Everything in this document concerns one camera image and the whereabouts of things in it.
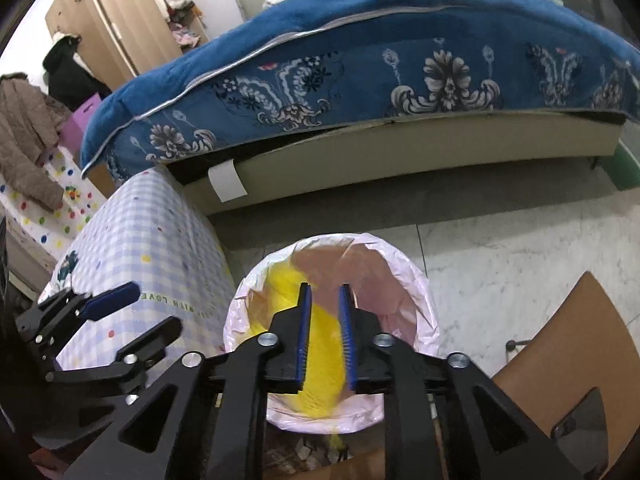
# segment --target checkered fabric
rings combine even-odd
[[[64,280],[59,261],[40,300],[71,286],[99,294],[126,282],[140,300],[97,322],[87,322],[58,356],[62,369],[111,363],[117,350],[167,318],[182,319],[182,336],[149,373],[155,380],[191,350],[223,351],[222,328],[234,295],[226,259],[209,221],[162,169],[139,173],[122,186],[73,241],[78,264]]]

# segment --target bed frame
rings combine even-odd
[[[237,0],[245,19],[264,0]],[[624,119],[492,112],[369,121],[236,161],[247,195],[220,202],[208,178],[185,186],[207,214],[400,174],[509,160],[612,155]]]

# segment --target brown coat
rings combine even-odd
[[[0,173],[7,184],[53,211],[64,190],[36,166],[39,156],[58,143],[71,112],[32,86],[25,74],[0,79]]]

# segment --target polka dot fabric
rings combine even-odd
[[[78,264],[64,283],[55,278],[41,296],[63,286],[99,294],[133,281],[141,299],[98,322],[88,322],[58,356],[64,369],[103,366],[115,353],[168,316],[182,319],[182,336],[150,370],[154,380],[191,350],[223,351],[222,328],[235,287],[207,219],[193,210],[165,173],[149,170],[128,180],[70,245]]]
[[[80,178],[80,170],[65,148],[56,148],[39,166],[65,190],[54,212],[45,211],[15,191],[1,175],[0,203],[25,234],[59,260],[92,214],[104,204],[105,198],[90,180]]]

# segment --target plastic bag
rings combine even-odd
[[[401,251],[371,234],[332,234],[306,238],[269,254],[240,283],[231,301],[223,339],[233,351],[250,335],[253,322],[268,326],[265,281],[268,270],[290,262],[314,287],[314,303],[337,314],[338,288],[349,283],[356,306],[378,315],[383,331],[407,341],[418,352],[437,355],[440,331],[429,281]],[[348,392],[327,418],[309,418],[290,403],[270,394],[267,420],[282,430],[299,433],[353,433],[383,419],[382,395]]]

